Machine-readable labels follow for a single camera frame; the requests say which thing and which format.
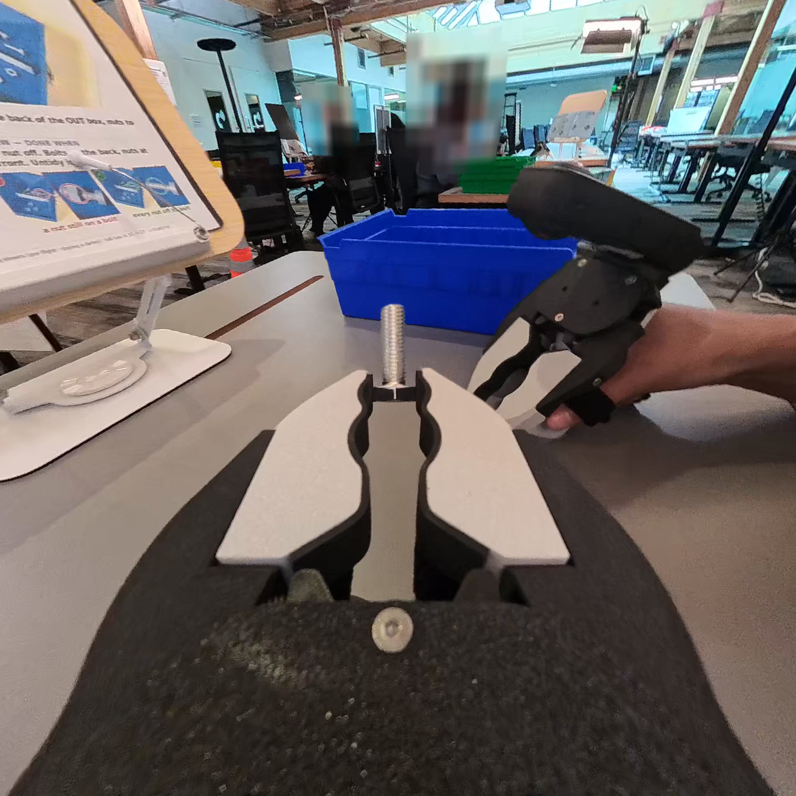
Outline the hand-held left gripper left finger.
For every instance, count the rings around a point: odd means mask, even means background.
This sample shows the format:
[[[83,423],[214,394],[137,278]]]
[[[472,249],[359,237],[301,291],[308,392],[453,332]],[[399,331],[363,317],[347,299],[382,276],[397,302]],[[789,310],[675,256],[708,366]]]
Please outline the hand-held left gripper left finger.
[[[284,575],[316,569],[344,579],[371,540],[369,449],[373,377],[355,370],[277,425],[216,561]]]

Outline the steel hex bolt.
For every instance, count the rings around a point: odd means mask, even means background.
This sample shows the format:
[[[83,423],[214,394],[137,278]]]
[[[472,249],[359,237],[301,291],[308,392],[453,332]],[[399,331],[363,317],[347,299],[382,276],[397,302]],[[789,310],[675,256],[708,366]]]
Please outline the steel hex bolt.
[[[381,363],[380,395],[386,400],[398,401],[406,392],[404,355],[405,310],[403,305],[392,303],[381,309]]]

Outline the green crate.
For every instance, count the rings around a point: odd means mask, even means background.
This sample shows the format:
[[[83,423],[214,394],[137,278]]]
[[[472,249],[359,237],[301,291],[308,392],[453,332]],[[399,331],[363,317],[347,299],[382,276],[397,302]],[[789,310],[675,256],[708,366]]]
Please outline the green crate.
[[[475,158],[463,165],[459,187],[464,194],[508,194],[523,169],[535,162],[533,155]]]

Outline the person's right hand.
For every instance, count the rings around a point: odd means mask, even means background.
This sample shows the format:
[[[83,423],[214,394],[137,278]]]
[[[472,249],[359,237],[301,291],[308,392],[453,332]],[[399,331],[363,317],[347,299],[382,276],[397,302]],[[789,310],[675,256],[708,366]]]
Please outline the person's right hand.
[[[733,373],[733,325],[729,313],[664,306],[600,391],[624,407],[653,393],[725,383]]]

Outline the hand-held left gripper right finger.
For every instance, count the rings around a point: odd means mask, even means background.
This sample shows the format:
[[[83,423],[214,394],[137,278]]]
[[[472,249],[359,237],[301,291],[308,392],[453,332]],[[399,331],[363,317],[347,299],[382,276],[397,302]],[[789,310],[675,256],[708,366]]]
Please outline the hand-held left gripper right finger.
[[[458,587],[474,571],[560,567],[572,555],[509,423],[433,370],[418,370],[420,470],[415,586]]]

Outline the blue plastic bin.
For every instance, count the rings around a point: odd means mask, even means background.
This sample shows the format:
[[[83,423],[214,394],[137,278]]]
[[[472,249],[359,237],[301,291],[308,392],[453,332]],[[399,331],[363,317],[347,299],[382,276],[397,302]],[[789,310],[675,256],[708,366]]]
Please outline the blue plastic bin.
[[[492,335],[523,298],[576,254],[578,240],[542,240],[507,209],[385,210],[324,234],[342,313]]]

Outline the instruction board on white stand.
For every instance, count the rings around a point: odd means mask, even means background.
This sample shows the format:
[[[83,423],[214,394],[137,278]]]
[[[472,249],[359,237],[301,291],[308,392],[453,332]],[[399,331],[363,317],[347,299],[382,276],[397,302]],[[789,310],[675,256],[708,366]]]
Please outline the instruction board on white stand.
[[[242,241],[238,204],[124,31],[93,2],[2,2],[2,324],[143,282],[131,330],[2,388],[2,482],[227,360],[155,328],[170,276]]]

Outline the black floor lamp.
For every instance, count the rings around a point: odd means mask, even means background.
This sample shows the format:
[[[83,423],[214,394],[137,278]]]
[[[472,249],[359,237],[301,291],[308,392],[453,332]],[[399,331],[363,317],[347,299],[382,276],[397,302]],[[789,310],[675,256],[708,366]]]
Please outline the black floor lamp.
[[[213,53],[218,61],[221,77],[223,79],[224,90],[204,91],[205,98],[214,121],[217,132],[245,132],[245,126],[235,96],[235,89],[231,75],[228,71],[224,55],[235,49],[235,42],[228,38],[210,37],[197,41],[197,47],[206,52]]]

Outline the black mesh office chair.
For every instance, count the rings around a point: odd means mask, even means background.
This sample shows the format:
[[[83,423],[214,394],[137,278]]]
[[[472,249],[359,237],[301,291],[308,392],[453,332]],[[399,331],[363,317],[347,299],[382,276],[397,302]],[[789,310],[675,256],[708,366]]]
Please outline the black mesh office chair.
[[[223,180],[244,221],[244,240],[258,251],[269,240],[278,251],[303,251],[284,176],[281,139],[277,131],[216,132]]]

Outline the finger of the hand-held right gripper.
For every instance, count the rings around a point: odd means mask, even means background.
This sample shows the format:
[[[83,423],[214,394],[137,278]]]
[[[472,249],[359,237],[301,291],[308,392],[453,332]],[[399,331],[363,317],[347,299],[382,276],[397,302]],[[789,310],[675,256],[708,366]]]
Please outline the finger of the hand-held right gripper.
[[[492,400],[495,411],[512,427],[541,439],[559,439],[566,431],[548,428],[546,418],[536,405],[578,364],[576,355],[542,355],[525,374],[513,374],[507,384],[516,388]]]
[[[467,390],[482,401],[503,401],[523,385],[535,363],[536,332],[517,318],[485,349]]]

